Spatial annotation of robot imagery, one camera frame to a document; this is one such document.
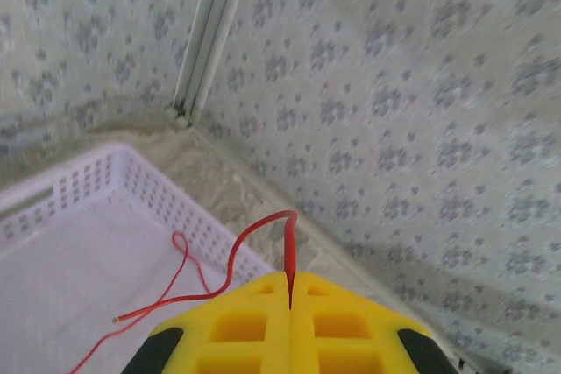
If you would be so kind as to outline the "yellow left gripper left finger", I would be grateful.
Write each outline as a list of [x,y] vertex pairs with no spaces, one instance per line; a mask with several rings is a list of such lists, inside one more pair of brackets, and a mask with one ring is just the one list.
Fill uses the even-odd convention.
[[272,272],[155,327],[122,374],[288,374],[290,310]]

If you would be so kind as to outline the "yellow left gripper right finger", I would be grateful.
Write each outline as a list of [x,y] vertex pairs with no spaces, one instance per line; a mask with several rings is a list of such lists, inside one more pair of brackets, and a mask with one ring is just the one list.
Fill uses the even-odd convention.
[[420,322],[313,273],[290,313],[290,374],[458,374]]

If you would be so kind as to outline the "aluminium corner post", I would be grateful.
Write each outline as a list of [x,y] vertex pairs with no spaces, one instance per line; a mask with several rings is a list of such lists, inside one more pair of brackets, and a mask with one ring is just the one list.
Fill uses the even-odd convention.
[[239,0],[198,0],[174,95],[176,115],[200,118]]

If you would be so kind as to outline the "lavender perforated plastic basket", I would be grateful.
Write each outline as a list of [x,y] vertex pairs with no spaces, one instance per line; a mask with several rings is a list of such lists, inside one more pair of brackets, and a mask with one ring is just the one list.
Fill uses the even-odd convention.
[[269,273],[130,146],[0,194],[0,374],[122,374],[157,325]]

